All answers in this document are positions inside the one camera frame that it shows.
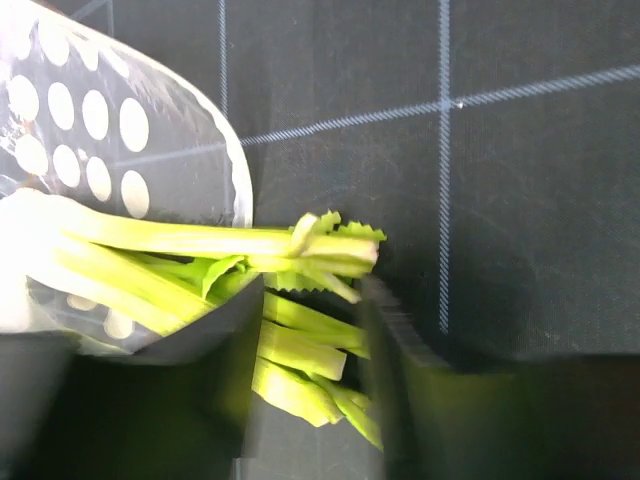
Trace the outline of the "green celery stalk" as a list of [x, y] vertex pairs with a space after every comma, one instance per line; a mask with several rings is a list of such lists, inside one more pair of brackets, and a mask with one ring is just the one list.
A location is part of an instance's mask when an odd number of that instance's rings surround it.
[[17, 258], [3, 288], [38, 282], [71, 299], [74, 331], [134, 352], [184, 332], [251, 281], [266, 286], [253, 390], [321, 427], [348, 421], [382, 446], [367, 395], [341, 383], [349, 356], [368, 358], [364, 331], [286, 298], [328, 291], [360, 300], [385, 233], [335, 211], [288, 228], [158, 223], [95, 211], [22, 188], [1, 202], [1, 243]]

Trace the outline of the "clear polka dot zip bag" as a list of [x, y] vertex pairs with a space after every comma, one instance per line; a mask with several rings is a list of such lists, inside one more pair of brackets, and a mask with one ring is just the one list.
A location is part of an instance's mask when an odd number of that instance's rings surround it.
[[253, 191], [220, 110], [171, 69], [33, 1], [1, 5], [1, 330], [130, 354], [213, 309], [157, 274], [143, 227], [248, 227]]

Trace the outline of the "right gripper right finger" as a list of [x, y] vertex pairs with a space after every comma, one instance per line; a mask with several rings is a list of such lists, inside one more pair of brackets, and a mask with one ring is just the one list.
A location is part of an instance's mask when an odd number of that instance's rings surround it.
[[387, 479], [635, 479], [639, 359], [435, 353], [375, 277], [360, 284]]

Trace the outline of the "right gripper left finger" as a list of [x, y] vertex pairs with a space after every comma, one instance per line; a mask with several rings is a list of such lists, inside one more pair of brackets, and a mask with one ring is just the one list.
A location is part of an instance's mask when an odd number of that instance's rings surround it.
[[126, 357], [62, 332], [1, 338], [5, 479], [227, 479], [242, 454], [261, 280]]

